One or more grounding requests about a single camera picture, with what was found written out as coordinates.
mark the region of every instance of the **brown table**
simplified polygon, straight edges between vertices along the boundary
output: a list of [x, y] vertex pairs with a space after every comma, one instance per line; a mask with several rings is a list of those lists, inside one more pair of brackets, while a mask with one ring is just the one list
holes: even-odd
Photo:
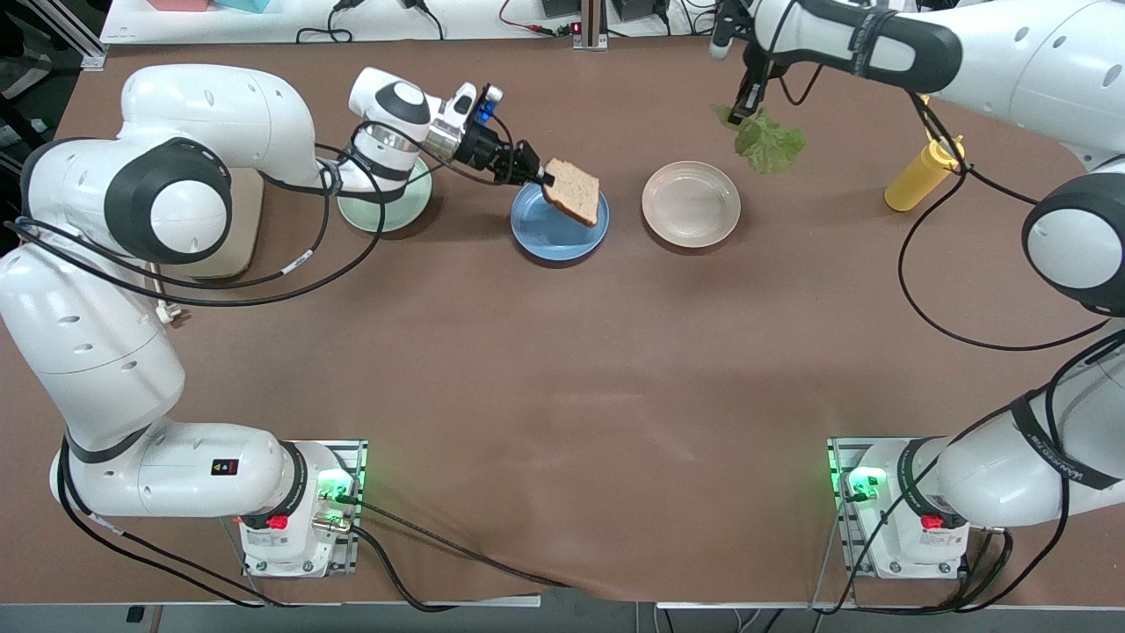
[[[609, 235], [576, 265], [547, 268], [520, 253], [507, 220], [514, 188], [441, 171], [421, 232], [388, 237], [312, 295], [196, 309], [171, 335], [188, 374], [177, 419], [281, 438], [369, 438], [375, 501], [598, 597], [807, 600], [835, 509], [826, 438], [956, 433], [1070, 354], [956, 344], [900, 296], [894, 259], [915, 215], [889, 210], [881, 190], [924, 142], [901, 91], [837, 72], [801, 108], [773, 90], [773, 115], [804, 129], [809, 144], [793, 169], [764, 177], [710, 111], [729, 102], [740, 63], [710, 62], [698, 38], [618, 42], [608, 54], [559, 42], [128, 48], [105, 72], [82, 75], [63, 135], [111, 136], [126, 76], [176, 62], [284, 76], [330, 143], [357, 123], [348, 90], [364, 65], [438, 94], [492, 81], [506, 91], [501, 114], [515, 134], [602, 178]], [[1051, 142], [940, 112], [984, 172], [1022, 191], [1043, 195], [1079, 172]], [[726, 171], [742, 199], [734, 235], [705, 254], [662, 246], [640, 214], [649, 174], [685, 159]], [[255, 270], [276, 270], [306, 246], [320, 204], [267, 190]], [[1010, 344], [1094, 323], [1026, 263], [1025, 215], [971, 182], [920, 230], [908, 274], [935, 318]], [[325, 247], [274, 289], [334, 269], [366, 238], [334, 216]], [[62, 421], [7, 334], [0, 361], [0, 600], [207, 599], [64, 521], [47, 492]], [[215, 521], [127, 523], [237, 571]], [[1125, 605], [1123, 526], [1122, 507], [1076, 517], [1009, 602]], [[1016, 531], [1009, 567], [1020, 569], [1051, 530]], [[385, 541], [424, 599], [536, 590], [400, 535]], [[830, 573], [825, 599], [843, 587], [838, 553]], [[395, 598], [367, 551], [354, 577], [266, 587], [288, 600]], [[860, 584], [866, 604], [932, 604], [947, 591]]]

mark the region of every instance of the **red button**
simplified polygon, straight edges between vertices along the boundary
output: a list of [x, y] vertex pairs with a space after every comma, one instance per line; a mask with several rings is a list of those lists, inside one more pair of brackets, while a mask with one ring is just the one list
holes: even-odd
[[942, 517], [934, 515], [922, 515], [921, 516], [921, 528], [922, 530], [942, 530], [945, 527], [945, 522]]

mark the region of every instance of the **yellow bottle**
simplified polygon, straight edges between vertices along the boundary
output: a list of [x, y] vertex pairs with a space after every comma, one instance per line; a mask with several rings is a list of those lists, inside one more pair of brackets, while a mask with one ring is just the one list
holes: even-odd
[[[954, 138], [953, 142], [957, 145], [961, 155], [964, 156], [965, 148], [961, 145], [961, 136]], [[883, 191], [886, 206], [900, 212], [910, 210], [935, 187], [940, 184], [946, 175], [953, 173], [956, 166], [957, 159], [950, 155], [942, 143], [930, 138], [921, 153], [915, 156], [910, 165]]]

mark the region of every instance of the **blue plate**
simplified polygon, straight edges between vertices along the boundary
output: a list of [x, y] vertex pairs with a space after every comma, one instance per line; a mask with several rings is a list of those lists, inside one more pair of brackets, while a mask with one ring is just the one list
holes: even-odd
[[591, 228], [555, 208], [543, 188], [524, 184], [512, 201], [512, 232], [531, 254], [550, 261], [577, 259], [594, 250], [610, 227], [610, 202], [597, 192], [597, 224]]

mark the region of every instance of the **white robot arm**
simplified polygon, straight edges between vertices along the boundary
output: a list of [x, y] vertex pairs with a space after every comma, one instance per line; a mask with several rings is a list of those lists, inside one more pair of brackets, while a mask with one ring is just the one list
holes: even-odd
[[[731, 115], [752, 115], [771, 78], [808, 61], [928, 92], [1054, 138], [1088, 173], [1032, 209], [1025, 253], [1054, 288], [1087, 308], [1125, 315], [1125, 4], [1110, 0], [998, 0], [924, 13], [885, 2], [724, 0], [711, 53], [747, 40]], [[1102, 331], [1122, 328], [1120, 319]], [[1125, 501], [1125, 361], [1080, 364], [1058, 385], [1065, 453], [1051, 447], [1045, 395], [999, 410], [965, 438], [875, 443], [847, 480], [867, 535], [903, 492], [870, 549], [884, 578], [956, 578], [969, 526], [1033, 525]], [[940, 455], [934, 473], [919, 473]]]
[[[501, 141], [486, 126], [503, 93], [482, 92], [466, 83], [443, 100], [366, 69], [349, 98], [364, 123], [345, 155], [327, 160], [315, 155], [312, 116], [284, 80], [226, 66], [146, 67], [123, 89], [117, 138], [57, 141], [29, 157], [24, 215], [123, 257], [188, 263], [214, 253], [230, 228], [228, 168], [258, 169], [298, 191], [390, 201], [424, 146], [497, 181], [550, 183], [526, 142]], [[37, 237], [143, 283], [51, 230]], [[322, 497], [353, 492], [351, 476], [321, 444], [169, 419], [184, 372], [148, 299], [25, 243], [0, 259], [0, 315], [63, 416], [80, 507], [105, 516], [236, 516], [255, 573], [325, 575], [335, 534]], [[56, 455], [52, 473], [58, 468]], [[57, 498], [54, 474], [51, 482]]]

